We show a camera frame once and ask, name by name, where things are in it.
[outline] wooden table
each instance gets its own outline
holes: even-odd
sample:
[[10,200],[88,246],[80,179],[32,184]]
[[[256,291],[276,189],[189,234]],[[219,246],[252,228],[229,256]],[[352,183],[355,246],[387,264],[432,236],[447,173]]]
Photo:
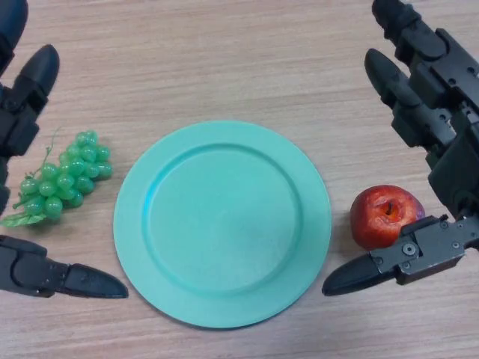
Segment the wooden table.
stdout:
[[[334,233],[311,289],[281,315],[250,328],[206,331],[174,322],[129,285],[127,300],[0,292],[0,358],[477,358],[479,256],[406,287],[393,281],[325,298],[328,273],[361,253],[348,211],[371,185],[416,195],[427,212],[445,210],[427,183],[424,151],[390,127],[363,67],[364,54],[393,47],[370,0],[41,0],[4,77],[10,80],[43,43],[55,44],[61,71],[40,134],[10,162],[15,194],[41,163],[95,128],[112,148],[115,175],[61,224],[2,230],[33,239],[51,258],[85,263],[127,283],[116,257],[112,213],[135,160],[169,132],[200,121],[238,119],[267,126],[300,146],[323,175]],[[417,0],[433,27],[446,27],[476,58],[477,0]]]

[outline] green grapes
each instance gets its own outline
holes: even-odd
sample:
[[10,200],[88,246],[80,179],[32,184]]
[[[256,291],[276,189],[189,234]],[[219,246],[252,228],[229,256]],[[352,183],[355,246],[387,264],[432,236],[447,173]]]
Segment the green grapes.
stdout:
[[76,157],[80,157],[80,147],[75,144],[71,144],[67,147],[67,155],[70,159],[75,159]]
[[60,198],[51,196],[45,201],[45,214],[48,218],[57,219],[60,218],[63,211],[63,203]]
[[23,206],[25,212],[28,215],[39,215],[43,211],[43,205],[45,204],[45,198],[41,196],[36,196],[29,200]]
[[38,191],[38,179],[27,178],[20,183],[20,191],[23,194],[33,194]]
[[94,146],[95,144],[97,144],[98,142],[98,134],[94,131],[94,130],[88,130],[86,132],[86,135],[87,135],[87,144],[90,144],[92,146]]
[[73,176],[69,174],[62,173],[57,178],[57,186],[60,189],[67,190],[69,188],[72,188],[74,184],[75,184],[75,179],[73,178]]
[[97,146],[97,161],[105,162],[110,157],[110,149],[107,146]]
[[84,174],[89,178],[96,178],[100,175],[100,169],[96,163],[85,163]]
[[85,161],[80,158],[72,159],[69,165],[70,169],[68,172],[74,177],[78,177],[85,170]]
[[80,152],[86,162],[92,163],[97,159],[97,150],[93,146],[87,145]]
[[88,135],[85,132],[80,132],[76,135],[76,144],[80,147],[85,146],[88,143]]
[[66,152],[62,152],[60,153],[60,156],[58,157],[58,160],[60,162],[60,165],[64,164],[64,163],[68,163],[70,158],[68,157],[68,153]]
[[72,200],[76,195],[76,190],[73,188],[59,189],[56,195],[61,200]]
[[44,180],[53,180],[60,173],[60,170],[52,163],[44,163],[41,168],[42,178]]
[[50,181],[44,181],[40,184],[38,187],[38,191],[40,194],[44,197],[50,197],[55,194],[57,191],[56,186],[53,184],[53,182]]
[[76,208],[83,204],[84,196],[95,189],[93,180],[112,176],[109,158],[110,149],[99,143],[94,130],[78,133],[75,141],[58,156],[58,166],[44,162],[37,178],[34,177],[38,171],[20,183],[17,206],[23,206],[25,215],[60,218],[64,206]]
[[113,174],[113,167],[108,162],[98,162],[98,169],[100,170],[99,178],[106,180]]
[[74,192],[75,194],[73,198],[68,201],[68,204],[70,204],[72,207],[80,207],[83,204],[83,194],[75,189]]
[[88,177],[80,176],[75,181],[75,188],[83,194],[88,194],[93,192],[95,189],[95,184]]

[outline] teal plate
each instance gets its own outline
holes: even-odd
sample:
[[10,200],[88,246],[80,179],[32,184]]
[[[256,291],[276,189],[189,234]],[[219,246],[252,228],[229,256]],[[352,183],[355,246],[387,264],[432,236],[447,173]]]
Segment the teal plate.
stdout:
[[235,328],[281,312],[313,283],[331,236],[308,157],[250,123],[200,123],[154,144],[115,207],[115,245],[138,292],[191,325]]

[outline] apple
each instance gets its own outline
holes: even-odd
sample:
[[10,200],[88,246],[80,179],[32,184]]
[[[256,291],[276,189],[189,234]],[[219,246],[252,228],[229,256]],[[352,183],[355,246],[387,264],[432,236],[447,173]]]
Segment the apple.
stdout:
[[363,191],[351,206],[353,238],[372,251],[393,245],[402,226],[424,217],[424,207],[408,191],[395,185],[377,185]]

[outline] screw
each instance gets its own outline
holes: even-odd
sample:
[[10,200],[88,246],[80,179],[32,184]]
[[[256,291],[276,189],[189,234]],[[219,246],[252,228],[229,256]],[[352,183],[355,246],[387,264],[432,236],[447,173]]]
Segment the screw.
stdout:
[[380,265],[382,265],[382,264],[384,263],[384,260],[382,260],[381,257],[374,257],[374,258],[373,258],[373,261],[374,261],[378,266],[380,266]]
[[410,243],[407,243],[403,246],[403,253],[407,256],[413,256],[414,253],[416,253],[416,247]]

